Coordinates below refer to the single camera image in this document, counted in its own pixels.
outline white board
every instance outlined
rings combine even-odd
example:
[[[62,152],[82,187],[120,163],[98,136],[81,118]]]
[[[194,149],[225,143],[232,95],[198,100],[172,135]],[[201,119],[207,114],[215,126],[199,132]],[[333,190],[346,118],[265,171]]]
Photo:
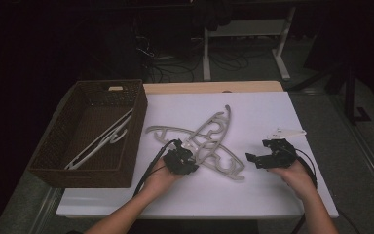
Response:
[[[140,218],[282,218],[303,214],[294,192],[277,176],[246,160],[245,153],[270,154],[262,140],[276,128],[302,130],[286,92],[149,95],[131,188],[68,188],[56,213],[62,216],[105,216],[131,198],[141,176],[163,145],[145,129],[153,125],[195,131],[219,111],[232,110],[231,124],[222,144],[245,164],[232,180],[205,166],[186,175],[163,197],[147,207]],[[305,136],[287,139],[313,160],[320,194],[329,214],[338,216]]]

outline desk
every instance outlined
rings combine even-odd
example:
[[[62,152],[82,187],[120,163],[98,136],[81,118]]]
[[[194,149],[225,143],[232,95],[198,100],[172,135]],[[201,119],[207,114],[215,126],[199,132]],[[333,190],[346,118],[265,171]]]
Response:
[[[204,80],[211,80],[210,62],[208,58],[209,37],[220,36],[255,36],[255,35],[280,35],[278,46],[272,50],[276,65],[278,66],[281,78],[285,81],[290,79],[289,72],[281,58],[281,52],[287,39],[291,22],[296,11],[295,7],[288,10],[286,19],[254,19],[254,20],[233,20],[228,25],[220,26],[217,31],[211,32],[205,29],[205,51],[203,55]]]
[[[254,164],[246,162],[244,156],[245,152],[256,155],[269,154],[270,150],[262,146],[261,140],[276,127],[301,129],[288,94],[282,91],[279,82],[146,84],[145,89],[149,107],[144,129],[151,125],[165,124],[194,131],[207,119],[206,116],[215,111],[224,111],[224,104],[231,105],[231,128],[223,144],[235,152],[245,164],[240,174],[245,176],[245,179],[231,180],[200,166],[195,173],[181,179],[164,197],[152,203],[140,218],[259,219],[294,217],[303,213],[300,200],[290,188],[276,175],[257,170]],[[177,89],[195,94],[174,94]],[[226,89],[234,93],[219,93]],[[160,90],[166,94],[155,95],[160,93]],[[177,108],[176,111],[168,108],[176,104],[181,104],[185,108]],[[309,143],[304,136],[293,137],[289,142],[312,156]],[[143,132],[131,188],[65,189],[56,214],[68,217],[109,215],[128,201],[141,175],[160,147],[162,146],[154,141],[152,134]],[[316,160],[313,156],[311,158],[317,169],[318,192],[329,214],[336,217],[338,213]]]

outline woven basket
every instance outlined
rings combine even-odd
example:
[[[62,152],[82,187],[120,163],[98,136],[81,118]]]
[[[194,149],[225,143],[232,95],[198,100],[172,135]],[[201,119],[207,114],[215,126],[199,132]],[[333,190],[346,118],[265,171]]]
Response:
[[[130,187],[147,110],[141,80],[80,81],[65,95],[28,165],[52,187]],[[76,170],[65,166],[133,108],[126,135]]]

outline person's left hand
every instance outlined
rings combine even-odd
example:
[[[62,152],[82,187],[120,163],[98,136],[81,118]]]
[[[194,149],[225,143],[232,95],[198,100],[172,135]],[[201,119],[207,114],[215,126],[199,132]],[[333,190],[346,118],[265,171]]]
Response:
[[[157,161],[151,170],[152,174],[147,177],[140,193],[146,193],[153,199],[163,195],[183,175],[176,175],[169,171],[163,158]]]

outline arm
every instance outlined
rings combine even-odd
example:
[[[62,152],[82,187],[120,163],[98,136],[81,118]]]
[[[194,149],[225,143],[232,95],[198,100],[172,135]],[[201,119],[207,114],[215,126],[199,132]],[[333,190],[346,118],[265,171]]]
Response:
[[[269,169],[278,174],[296,192],[305,208],[308,232],[311,234],[338,233],[329,213],[323,204],[315,186],[299,161],[295,161],[289,168]]]
[[[142,211],[182,177],[172,174],[165,167],[163,159],[157,162],[152,172],[154,173],[146,179],[141,191],[135,197],[94,225],[86,234],[127,233]]]

